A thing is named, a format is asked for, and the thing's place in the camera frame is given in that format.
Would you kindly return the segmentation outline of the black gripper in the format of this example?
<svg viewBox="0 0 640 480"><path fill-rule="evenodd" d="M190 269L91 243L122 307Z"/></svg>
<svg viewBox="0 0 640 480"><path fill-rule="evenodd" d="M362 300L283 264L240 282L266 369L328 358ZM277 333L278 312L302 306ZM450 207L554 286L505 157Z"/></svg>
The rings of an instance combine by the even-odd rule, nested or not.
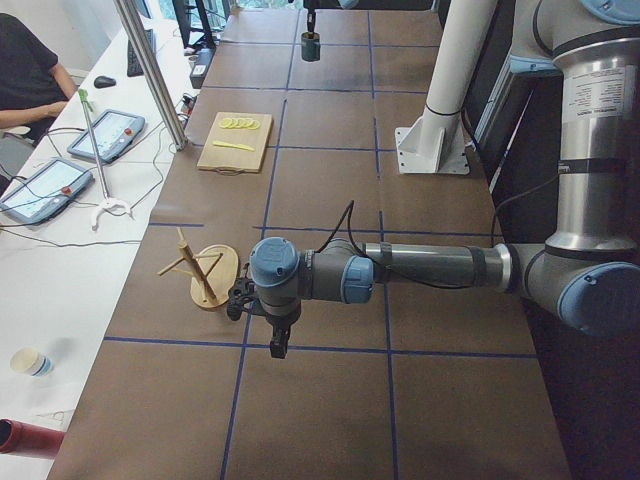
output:
<svg viewBox="0 0 640 480"><path fill-rule="evenodd" d="M255 283L247 276L238 277L228 291L229 300L226 315L238 321L243 313L264 317L273 327L269 343L270 355L275 359L285 359L289 343L289 329L301 315L301 303L296 302L284 313L268 312L256 291Z"/></svg>

